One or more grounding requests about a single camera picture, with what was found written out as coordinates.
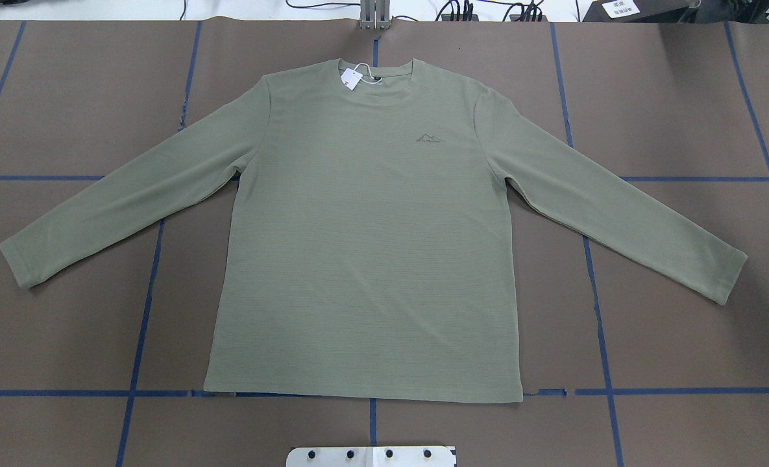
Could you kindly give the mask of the white paper hang tag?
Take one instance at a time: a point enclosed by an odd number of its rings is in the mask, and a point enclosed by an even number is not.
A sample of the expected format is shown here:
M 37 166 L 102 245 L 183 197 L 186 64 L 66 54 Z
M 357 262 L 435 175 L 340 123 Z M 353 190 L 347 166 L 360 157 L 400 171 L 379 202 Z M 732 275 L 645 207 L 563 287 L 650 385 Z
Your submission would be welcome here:
M 360 83 L 363 78 L 363 73 L 358 72 L 352 68 L 346 68 L 340 76 L 342 84 L 346 87 L 346 89 L 349 89 L 349 91 L 354 91 L 358 83 Z

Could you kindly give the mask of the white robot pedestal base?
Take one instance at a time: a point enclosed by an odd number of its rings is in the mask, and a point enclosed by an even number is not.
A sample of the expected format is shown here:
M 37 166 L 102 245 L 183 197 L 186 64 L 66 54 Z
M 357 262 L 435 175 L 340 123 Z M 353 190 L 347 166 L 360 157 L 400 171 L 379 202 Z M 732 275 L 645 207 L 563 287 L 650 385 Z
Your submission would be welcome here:
M 301 447 L 289 452 L 286 466 L 456 466 L 447 446 Z

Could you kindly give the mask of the olive green long-sleeve shirt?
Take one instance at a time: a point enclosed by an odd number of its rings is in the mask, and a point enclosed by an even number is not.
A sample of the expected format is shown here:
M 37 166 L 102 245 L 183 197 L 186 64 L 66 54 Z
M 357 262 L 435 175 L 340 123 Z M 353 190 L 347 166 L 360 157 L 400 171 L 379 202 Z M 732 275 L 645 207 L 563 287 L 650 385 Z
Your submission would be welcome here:
M 414 59 L 269 74 L 0 244 L 22 289 L 239 176 L 203 389 L 522 401 L 512 188 L 539 215 L 725 304 L 746 254 Z

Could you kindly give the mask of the black device with label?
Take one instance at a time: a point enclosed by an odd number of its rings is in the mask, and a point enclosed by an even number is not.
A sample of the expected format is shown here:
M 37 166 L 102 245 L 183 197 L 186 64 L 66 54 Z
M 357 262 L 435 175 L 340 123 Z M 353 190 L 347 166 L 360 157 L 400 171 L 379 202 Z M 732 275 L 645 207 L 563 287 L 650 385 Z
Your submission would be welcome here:
M 582 23 L 679 23 L 702 1 L 594 1 Z

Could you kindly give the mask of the grey aluminium frame post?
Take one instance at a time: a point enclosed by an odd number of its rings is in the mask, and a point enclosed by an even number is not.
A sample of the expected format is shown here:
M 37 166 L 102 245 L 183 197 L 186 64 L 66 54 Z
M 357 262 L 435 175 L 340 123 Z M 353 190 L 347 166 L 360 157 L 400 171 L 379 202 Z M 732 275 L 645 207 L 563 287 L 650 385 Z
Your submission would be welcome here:
M 361 0 L 358 3 L 360 4 L 361 30 L 390 29 L 392 23 L 390 0 Z

